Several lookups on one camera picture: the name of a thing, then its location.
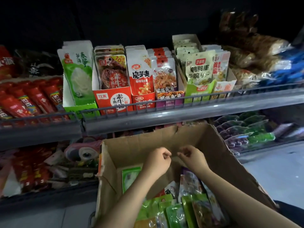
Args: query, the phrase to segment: grey floor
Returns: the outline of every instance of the grey floor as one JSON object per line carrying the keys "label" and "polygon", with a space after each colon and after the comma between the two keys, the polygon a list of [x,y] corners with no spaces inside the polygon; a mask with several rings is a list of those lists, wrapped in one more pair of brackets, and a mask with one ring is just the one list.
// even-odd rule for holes
{"label": "grey floor", "polygon": [[[274,200],[304,208],[304,145],[285,146],[262,156],[240,158]],[[0,216],[3,228],[86,228],[96,202]]]}

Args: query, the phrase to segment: dark background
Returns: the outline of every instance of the dark background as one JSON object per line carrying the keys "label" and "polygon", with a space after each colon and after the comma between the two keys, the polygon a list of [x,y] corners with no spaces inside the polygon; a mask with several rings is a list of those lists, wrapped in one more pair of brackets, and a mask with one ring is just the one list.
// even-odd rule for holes
{"label": "dark background", "polygon": [[304,24],[296,0],[1,0],[0,44],[52,53],[80,39],[155,48],[183,33],[205,44],[218,33],[221,10],[234,8],[257,13],[259,33],[289,41]]}

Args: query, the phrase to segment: hand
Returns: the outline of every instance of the hand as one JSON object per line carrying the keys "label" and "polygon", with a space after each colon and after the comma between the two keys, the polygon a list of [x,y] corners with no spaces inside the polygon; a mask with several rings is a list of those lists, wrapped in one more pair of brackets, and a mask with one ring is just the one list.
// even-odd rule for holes
{"label": "hand", "polygon": [[150,177],[153,183],[165,174],[171,164],[171,152],[164,147],[149,153],[143,164],[141,173]]}
{"label": "hand", "polygon": [[178,157],[196,176],[201,176],[203,173],[210,171],[205,156],[199,149],[187,145],[182,147],[181,151],[177,153]]}

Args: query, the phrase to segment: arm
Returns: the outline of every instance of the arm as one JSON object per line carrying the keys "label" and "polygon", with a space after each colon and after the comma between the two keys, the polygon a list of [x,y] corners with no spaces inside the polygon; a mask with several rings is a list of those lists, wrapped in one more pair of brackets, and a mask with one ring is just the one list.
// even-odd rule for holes
{"label": "arm", "polygon": [[164,147],[149,153],[142,171],[116,205],[96,223],[95,228],[132,228],[151,186],[168,170],[171,153]]}
{"label": "arm", "polygon": [[182,151],[182,153],[178,153],[178,156],[208,186],[239,225],[252,228],[299,228],[289,219],[243,193],[212,172],[203,153],[195,147],[186,146],[182,148]]}

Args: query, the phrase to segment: forearm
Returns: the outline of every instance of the forearm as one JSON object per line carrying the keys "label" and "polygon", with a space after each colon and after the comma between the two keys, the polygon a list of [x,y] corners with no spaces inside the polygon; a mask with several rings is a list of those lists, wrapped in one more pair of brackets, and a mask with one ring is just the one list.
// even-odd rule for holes
{"label": "forearm", "polygon": [[140,172],[132,185],[121,196],[112,210],[107,213],[96,228],[125,227],[132,228],[141,208],[142,202],[146,197],[154,182]]}
{"label": "forearm", "polygon": [[214,193],[229,214],[243,227],[299,227],[281,214],[243,193],[217,174],[207,171],[198,176]]}

